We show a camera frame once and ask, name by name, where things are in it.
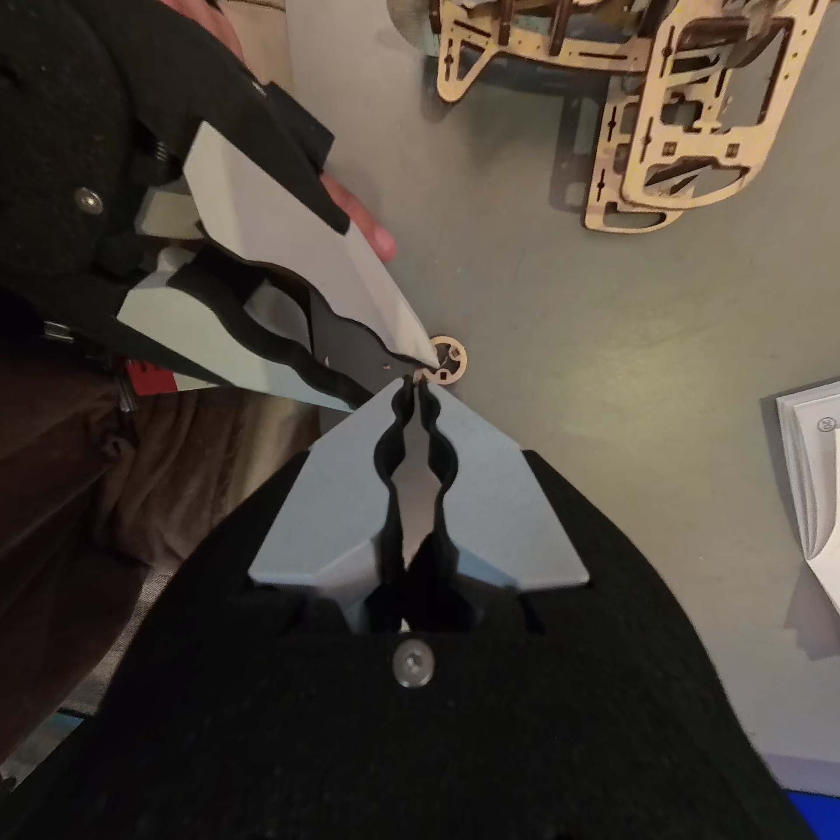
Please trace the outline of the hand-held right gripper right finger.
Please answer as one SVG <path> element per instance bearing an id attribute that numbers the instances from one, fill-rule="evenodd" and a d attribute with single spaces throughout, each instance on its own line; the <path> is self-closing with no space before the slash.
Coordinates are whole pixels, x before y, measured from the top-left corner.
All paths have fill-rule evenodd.
<path id="1" fill-rule="evenodd" d="M 442 386 L 424 382 L 416 395 L 439 490 L 410 564 L 411 628 L 468 632 L 493 606 L 587 585 L 520 445 Z"/>

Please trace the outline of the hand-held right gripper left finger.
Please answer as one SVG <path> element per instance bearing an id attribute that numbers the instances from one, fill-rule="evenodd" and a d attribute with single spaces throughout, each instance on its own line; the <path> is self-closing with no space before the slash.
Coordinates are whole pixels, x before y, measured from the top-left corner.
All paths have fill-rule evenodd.
<path id="1" fill-rule="evenodd" d="M 353 632 L 366 605 L 403 574 L 403 526 L 392 477 L 414 412 L 410 377 L 397 379 L 311 446 L 248 575 L 333 602 Z"/>

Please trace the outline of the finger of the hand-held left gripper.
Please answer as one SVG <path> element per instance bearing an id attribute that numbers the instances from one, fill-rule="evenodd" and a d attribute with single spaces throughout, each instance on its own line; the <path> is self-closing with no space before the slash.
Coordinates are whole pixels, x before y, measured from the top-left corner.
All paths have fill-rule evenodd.
<path id="1" fill-rule="evenodd" d="M 206 121 L 183 176 L 191 199 L 150 188 L 135 218 L 137 233 L 185 240 L 197 239 L 201 228 L 232 256 L 306 283 L 336 319 L 367 329 L 390 355 L 436 364 L 424 325 L 355 223 L 344 234 L 333 229 Z"/>
<path id="2" fill-rule="evenodd" d="M 270 273 L 225 253 L 160 253 L 132 289 L 121 324 L 197 364 L 203 374 L 259 394 L 351 413 L 372 393 L 320 362 L 305 306 Z"/>

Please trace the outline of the grey desk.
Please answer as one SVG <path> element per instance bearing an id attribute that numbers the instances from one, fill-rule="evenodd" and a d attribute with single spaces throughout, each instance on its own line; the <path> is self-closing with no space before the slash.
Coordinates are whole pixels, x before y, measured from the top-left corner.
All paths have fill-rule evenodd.
<path id="1" fill-rule="evenodd" d="M 385 2 L 287 10 L 331 171 L 467 349 L 459 397 L 646 554 L 780 781 L 838 792 L 838 615 L 768 436 L 773 395 L 838 378 L 838 5 L 756 182 L 633 235 L 581 225 L 604 78 L 499 61 L 449 107 Z"/>

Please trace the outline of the person's left hand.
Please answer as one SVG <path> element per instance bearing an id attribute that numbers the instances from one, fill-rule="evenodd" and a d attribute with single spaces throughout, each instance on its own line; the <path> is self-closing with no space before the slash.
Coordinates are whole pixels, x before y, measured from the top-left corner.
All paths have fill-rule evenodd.
<path id="1" fill-rule="evenodd" d="M 336 206 L 344 211 L 350 221 L 360 230 L 378 258 L 383 263 L 394 259 L 397 246 L 392 233 L 377 221 L 375 216 L 349 189 L 329 173 L 321 173 L 320 181 Z"/>

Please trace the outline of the red object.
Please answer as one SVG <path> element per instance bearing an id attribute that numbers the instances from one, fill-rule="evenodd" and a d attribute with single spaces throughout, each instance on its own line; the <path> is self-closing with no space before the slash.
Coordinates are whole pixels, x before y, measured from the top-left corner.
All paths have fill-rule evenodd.
<path id="1" fill-rule="evenodd" d="M 126 360 L 123 369 L 137 396 L 178 392 L 175 374 L 156 364 L 142 360 Z"/>

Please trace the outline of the person's legs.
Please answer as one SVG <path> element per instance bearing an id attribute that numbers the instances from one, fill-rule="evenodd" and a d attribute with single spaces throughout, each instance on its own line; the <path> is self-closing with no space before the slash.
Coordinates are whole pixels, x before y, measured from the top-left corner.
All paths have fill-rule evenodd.
<path id="1" fill-rule="evenodd" d="M 1 758 L 105 657 L 170 574 L 319 436 L 319 412 L 235 388 L 142 396 L 67 346 L 2 338 Z"/>

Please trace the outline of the white booklet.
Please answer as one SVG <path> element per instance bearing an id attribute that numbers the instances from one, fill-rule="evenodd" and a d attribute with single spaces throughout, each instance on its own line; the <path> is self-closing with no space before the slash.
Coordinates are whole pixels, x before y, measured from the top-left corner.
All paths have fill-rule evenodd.
<path id="1" fill-rule="evenodd" d="M 801 551 L 839 613 L 839 381 L 775 404 Z"/>

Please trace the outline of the blue object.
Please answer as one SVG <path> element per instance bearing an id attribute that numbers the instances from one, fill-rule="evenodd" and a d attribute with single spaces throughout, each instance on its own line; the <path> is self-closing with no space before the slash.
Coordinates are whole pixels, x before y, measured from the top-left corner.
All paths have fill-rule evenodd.
<path id="1" fill-rule="evenodd" d="M 787 791 L 799 813 L 819 839 L 839 839 L 838 796 L 801 791 Z"/>

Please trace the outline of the wooden model frame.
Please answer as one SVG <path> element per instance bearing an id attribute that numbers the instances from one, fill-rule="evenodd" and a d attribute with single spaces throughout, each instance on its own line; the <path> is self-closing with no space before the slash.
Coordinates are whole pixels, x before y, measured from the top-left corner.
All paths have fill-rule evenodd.
<path id="1" fill-rule="evenodd" d="M 427 19 L 447 103 L 494 59 L 607 75 L 582 221 L 638 235 L 755 181 L 830 4 L 433 1 Z"/>

